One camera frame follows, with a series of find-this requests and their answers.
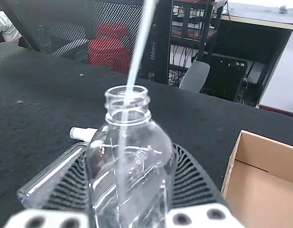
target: white wall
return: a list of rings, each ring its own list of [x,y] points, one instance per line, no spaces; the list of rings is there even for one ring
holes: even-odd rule
[[[260,105],[293,112],[293,33],[263,93]]]

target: clear glass bottle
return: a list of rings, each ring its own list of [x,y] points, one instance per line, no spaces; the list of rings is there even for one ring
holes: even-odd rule
[[[105,92],[106,123],[87,150],[96,226],[164,227],[176,169],[172,142],[151,119],[148,90],[134,86],[124,105],[125,90],[122,85]]]

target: white cap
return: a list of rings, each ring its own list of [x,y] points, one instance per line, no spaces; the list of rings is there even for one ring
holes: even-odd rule
[[[97,129],[94,128],[72,127],[70,129],[69,136],[71,139],[77,139],[86,143],[90,143],[96,131]]]

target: bottle neck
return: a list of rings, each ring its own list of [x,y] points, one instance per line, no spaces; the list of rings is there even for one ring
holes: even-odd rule
[[[127,96],[125,96],[125,91],[126,86],[122,85],[105,92],[106,122],[118,126],[131,126],[149,121],[151,112],[148,109],[150,98],[147,95],[147,89],[135,85],[133,91],[129,92]]]

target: gray chair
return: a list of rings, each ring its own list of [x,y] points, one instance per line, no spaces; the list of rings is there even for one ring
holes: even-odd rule
[[[199,93],[205,84],[209,72],[209,64],[194,60],[193,64],[183,77],[179,88]]]

